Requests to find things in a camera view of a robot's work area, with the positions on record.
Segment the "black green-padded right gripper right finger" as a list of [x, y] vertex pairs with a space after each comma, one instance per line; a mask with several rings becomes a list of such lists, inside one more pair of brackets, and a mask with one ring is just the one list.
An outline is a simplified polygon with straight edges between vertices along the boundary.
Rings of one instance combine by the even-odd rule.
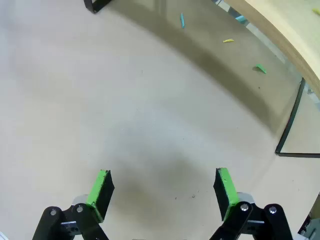
[[291, 240], [293, 238], [281, 205], [272, 203], [260, 208], [252, 195], [237, 192], [227, 168], [217, 168], [213, 184], [222, 225], [212, 240], [237, 240], [251, 235], [255, 240]]

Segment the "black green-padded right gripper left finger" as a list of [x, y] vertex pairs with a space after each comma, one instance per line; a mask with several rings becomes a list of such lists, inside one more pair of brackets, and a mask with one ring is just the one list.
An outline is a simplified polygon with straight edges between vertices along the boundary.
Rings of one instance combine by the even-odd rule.
[[109, 170], [100, 170], [84, 203], [76, 203], [66, 210], [47, 207], [34, 232], [34, 240], [107, 240], [103, 223], [115, 186]]

